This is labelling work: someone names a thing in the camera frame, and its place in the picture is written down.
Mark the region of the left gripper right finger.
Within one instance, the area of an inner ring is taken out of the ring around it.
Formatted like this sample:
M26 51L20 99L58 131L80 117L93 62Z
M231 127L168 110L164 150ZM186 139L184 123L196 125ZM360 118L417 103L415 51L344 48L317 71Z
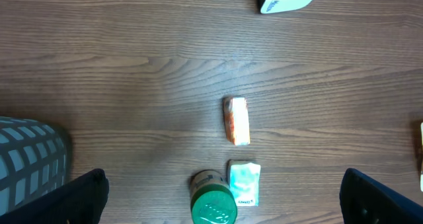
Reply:
M422 224L422 206L354 168L340 186L345 224Z

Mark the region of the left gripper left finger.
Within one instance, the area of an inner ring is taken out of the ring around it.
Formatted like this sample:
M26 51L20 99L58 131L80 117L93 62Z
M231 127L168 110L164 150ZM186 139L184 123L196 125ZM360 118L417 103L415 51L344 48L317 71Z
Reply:
M96 168L1 216L1 224L97 224L108 201L109 183Z

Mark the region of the beige snack pouch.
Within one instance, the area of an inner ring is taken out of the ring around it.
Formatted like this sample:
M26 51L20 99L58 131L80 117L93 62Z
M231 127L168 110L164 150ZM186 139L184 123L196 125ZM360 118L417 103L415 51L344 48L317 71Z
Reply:
M420 190L423 192L423 122L420 123Z

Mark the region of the teal tissue pack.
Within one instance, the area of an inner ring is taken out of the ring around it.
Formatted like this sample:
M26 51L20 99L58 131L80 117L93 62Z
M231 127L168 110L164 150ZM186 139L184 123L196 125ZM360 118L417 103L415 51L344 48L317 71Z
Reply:
M229 161L228 185L237 206L259 205L260 173L261 166L253 161Z

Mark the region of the green lid jar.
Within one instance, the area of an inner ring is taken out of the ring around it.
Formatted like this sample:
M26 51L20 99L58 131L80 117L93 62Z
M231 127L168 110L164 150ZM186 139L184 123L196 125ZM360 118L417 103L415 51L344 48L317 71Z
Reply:
M225 177L215 170L195 174L190 183L190 210L194 224L234 224L237 205Z

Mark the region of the orange tissue pack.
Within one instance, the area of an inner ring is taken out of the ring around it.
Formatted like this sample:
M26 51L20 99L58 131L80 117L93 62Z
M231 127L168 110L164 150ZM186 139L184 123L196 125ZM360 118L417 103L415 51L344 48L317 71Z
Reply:
M240 96L223 99L223 116L227 140L236 146L250 144L247 100Z

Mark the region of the grey plastic shopping basket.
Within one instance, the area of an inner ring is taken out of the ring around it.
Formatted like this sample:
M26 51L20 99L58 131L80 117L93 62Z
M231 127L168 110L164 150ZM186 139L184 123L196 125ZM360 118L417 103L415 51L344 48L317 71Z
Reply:
M71 154L71 138L63 128L2 116L1 215L67 183Z

